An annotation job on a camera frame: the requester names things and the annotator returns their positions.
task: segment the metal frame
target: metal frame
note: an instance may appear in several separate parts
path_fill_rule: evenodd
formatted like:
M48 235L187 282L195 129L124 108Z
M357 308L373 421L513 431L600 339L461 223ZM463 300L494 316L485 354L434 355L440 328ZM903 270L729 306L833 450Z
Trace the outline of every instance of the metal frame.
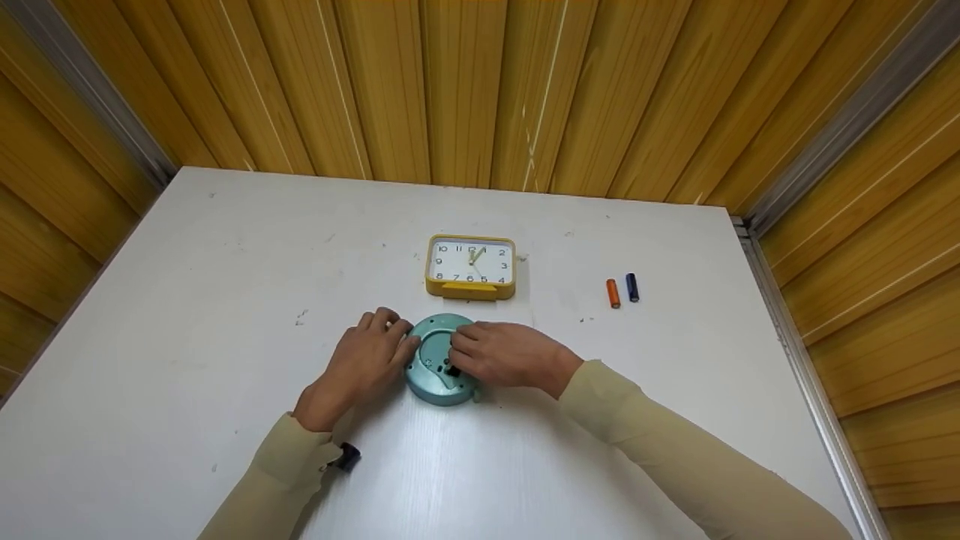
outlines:
M756 285L763 296L763 302L767 306L767 311L770 312L770 320L777 331L783 354L790 364L793 376L797 379L797 386L804 395L813 424L820 434L820 440L824 443L824 449L840 481L840 487L847 498L847 504L850 506L860 535L864 540L889 540L890 535L883 523L883 518L870 494L866 480L860 473L860 467L856 463L850 445L847 444L847 437L840 429L833 407L830 406L824 387L820 384L820 377L806 353L804 341L793 324L783 296L780 295L780 289L774 280L773 272L770 271L770 265L767 264L756 238L747 231L743 220L734 217L732 221L733 228L740 239L740 246L754 273Z
M179 169L50 0L0 0L47 60L127 149L157 190Z
M960 41L960 2L938 0L747 212L757 237L784 214Z

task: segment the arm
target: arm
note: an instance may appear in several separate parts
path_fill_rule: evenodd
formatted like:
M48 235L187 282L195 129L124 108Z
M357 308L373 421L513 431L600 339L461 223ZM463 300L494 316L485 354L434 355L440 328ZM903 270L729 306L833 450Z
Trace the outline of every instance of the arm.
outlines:
M560 404L639 465L711 539L850 539L832 514L786 480L654 402L599 360L577 369Z
M539 388L593 436L639 465L713 540L849 540L832 514L720 439L647 398L600 361L533 329L461 327L450 361L477 379Z
M353 406L399 379L420 339L413 326L381 307L340 338L326 371L303 389L297 406L276 421L250 468L198 540L289 538L307 502L342 451L331 441Z

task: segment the wood panel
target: wood panel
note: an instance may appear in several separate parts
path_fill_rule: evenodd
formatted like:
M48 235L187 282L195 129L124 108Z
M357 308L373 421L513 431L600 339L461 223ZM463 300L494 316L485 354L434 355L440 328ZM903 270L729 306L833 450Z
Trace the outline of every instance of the wood panel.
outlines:
M702 203L747 148L852 0L789 2L666 200Z
M506 0L420 5L431 182L490 187Z
M549 186L596 7L595 0L509 3L491 187Z
M253 158L167 2L114 1L217 163L252 169Z
M893 540L960 538L960 503L892 508L882 513Z
M0 292L59 321L98 265L42 216L0 186Z
M604 194L666 199L785 3L693 2L648 111Z
M314 174L246 0L171 0L183 32L261 171Z
M217 166L113 0L54 3L167 157L176 165Z
M334 7L373 177L429 184L419 4L340 0Z
M6 10L0 10L0 72L131 208L147 210L156 189Z
M960 150L954 49L763 238L785 284Z
M841 422L881 507L960 501L960 384Z
M932 3L856 0L706 203L746 214Z
M18 375L0 368L0 399L6 397L7 392L13 387Z
M0 293L0 367L23 373L53 329L49 320Z
M689 6L680 0L597 7L552 192L607 194Z
M960 267L809 349L837 416L960 381Z
M3 76L0 184L101 262L136 223L130 206Z
M815 343L960 263L958 205L960 154L783 287L804 342Z
M254 0L251 6L317 174L371 178L331 2Z

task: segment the person's left hand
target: person's left hand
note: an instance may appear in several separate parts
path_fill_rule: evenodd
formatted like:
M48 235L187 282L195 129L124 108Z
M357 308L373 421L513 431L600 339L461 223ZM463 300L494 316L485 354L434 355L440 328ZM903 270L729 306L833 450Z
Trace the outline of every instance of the person's left hand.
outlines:
M326 371L303 389L293 417L306 430L331 431L351 407L375 397L396 380L413 357L420 338L392 309L379 307L360 317L337 343Z

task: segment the sleeve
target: sleeve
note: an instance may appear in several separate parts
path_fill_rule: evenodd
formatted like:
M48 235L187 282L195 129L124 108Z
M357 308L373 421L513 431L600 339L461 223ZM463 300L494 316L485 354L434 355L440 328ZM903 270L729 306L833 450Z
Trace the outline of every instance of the sleeve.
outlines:
M198 540L289 538L327 466L342 452L330 433L307 431L284 414Z
M639 465L711 540L851 538L786 480L654 402L599 360L577 370L560 404Z

